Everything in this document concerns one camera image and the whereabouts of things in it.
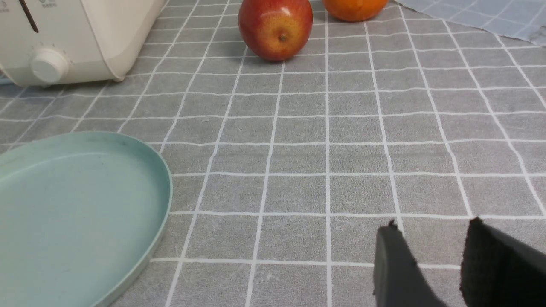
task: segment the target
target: light green plate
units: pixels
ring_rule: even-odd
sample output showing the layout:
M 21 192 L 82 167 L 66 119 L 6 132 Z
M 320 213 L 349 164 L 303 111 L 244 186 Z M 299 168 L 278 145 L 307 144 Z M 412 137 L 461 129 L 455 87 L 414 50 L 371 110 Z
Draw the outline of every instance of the light green plate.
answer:
M 172 182 L 154 149 L 82 132 L 0 155 L 0 306 L 107 306 L 163 234 Z

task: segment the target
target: toaster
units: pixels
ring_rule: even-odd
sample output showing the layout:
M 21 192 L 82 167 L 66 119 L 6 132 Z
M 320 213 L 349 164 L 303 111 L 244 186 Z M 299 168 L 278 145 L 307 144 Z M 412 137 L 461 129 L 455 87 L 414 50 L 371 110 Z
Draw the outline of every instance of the toaster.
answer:
M 0 0 L 0 70 L 19 86 L 122 81 L 165 0 Z

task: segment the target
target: apple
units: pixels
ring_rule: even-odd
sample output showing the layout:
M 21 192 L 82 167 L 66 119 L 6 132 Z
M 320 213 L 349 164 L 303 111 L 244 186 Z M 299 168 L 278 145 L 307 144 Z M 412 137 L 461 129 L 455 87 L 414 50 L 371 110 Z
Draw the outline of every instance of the apple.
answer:
M 305 46 L 313 25 L 309 0 L 243 0 L 239 31 L 256 55 L 269 61 L 293 57 Z

